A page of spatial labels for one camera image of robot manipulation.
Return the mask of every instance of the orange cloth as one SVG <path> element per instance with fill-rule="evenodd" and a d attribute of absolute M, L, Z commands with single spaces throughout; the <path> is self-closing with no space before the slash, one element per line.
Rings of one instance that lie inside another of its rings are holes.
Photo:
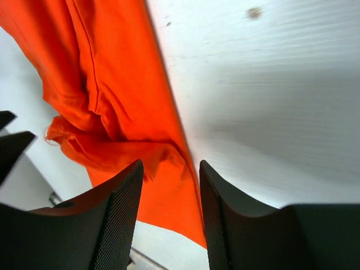
<path fill-rule="evenodd" d="M 2 0 L 0 25 L 60 114 L 48 139 L 94 186 L 142 159 L 138 220 L 205 246 L 196 174 L 144 2 Z"/>

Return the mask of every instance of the white painted wood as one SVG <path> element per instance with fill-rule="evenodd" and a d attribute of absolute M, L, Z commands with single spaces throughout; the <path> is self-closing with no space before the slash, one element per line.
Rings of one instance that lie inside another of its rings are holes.
<path fill-rule="evenodd" d="M 148 3 L 197 168 L 274 206 L 359 202 L 360 2 Z"/>

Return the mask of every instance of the black mesh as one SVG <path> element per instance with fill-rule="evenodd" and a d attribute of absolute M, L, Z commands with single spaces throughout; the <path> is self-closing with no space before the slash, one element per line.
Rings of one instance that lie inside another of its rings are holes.
<path fill-rule="evenodd" d="M 102 232 L 94 254 L 94 270 L 122 270 L 129 262 L 142 177 L 140 171 L 130 175 L 129 181 L 120 186 L 109 198 Z"/>
<path fill-rule="evenodd" d="M 221 198 L 217 190 L 212 187 L 208 175 L 204 171 L 200 173 L 200 191 L 210 269 L 231 269 L 226 245 L 226 230 L 223 223 Z"/>

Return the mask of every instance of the white surface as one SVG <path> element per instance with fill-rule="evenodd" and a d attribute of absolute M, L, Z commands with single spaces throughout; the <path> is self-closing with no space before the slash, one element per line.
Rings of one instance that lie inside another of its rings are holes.
<path fill-rule="evenodd" d="M 132 246 L 168 270 L 208 270 L 207 250 L 186 237 L 136 222 Z"/>
<path fill-rule="evenodd" d="M 132 263 L 127 270 L 167 270 L 134 248 L 130 250 L 130 258 Z"/>
<path fill-rule="evenodd" d="M 23 210 L 52 207 L 51 193 L 52 188 L 23 155 L 0 187 L 0 202 Z"/>
<path fill-rule="evenodd" d="M 360 2 L 149 6 L 197 167 L 274 206 L 360 201 Z"/>

